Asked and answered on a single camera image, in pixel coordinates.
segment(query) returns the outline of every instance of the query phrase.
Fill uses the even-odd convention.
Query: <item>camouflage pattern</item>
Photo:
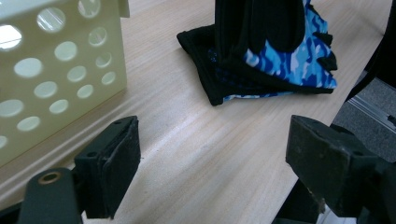
[[[215,78],[228,86],[238,88],[240,90],[250,90],[250,91],[262,91],[262,86],[258,85],[244,77],[237,76],[234,73],[231,73],[225,69],[222,69],[218,66],[218,54],[214,48],[209,49],[207,52],[207,57],[209,61],[214,63],[216,66],[216,73]],[[257,95],[243,95],[243,94],[233,94],[223,97],[223,103],[233,98],[241,98],[241,99],[258,99],[258,98],[266,98],[266,97],[273,97],[273,96],[280,96],[286,94],[292,94],[292,91],[279,91],[279,92],[267,92],[263,94]]]
[[[257,55],[247,50],[245,63],[262,71],[263,76],[274,76],[294,85],[335,89],[337,83],[329,71],[317,61],[329,57],[329,46],[313,35],[314,32],[327,34],[328,25],[315,11],[311,10],[310,0],[304,0],[305,36],[300,46],[292,52],[274,49],[268,41]]]

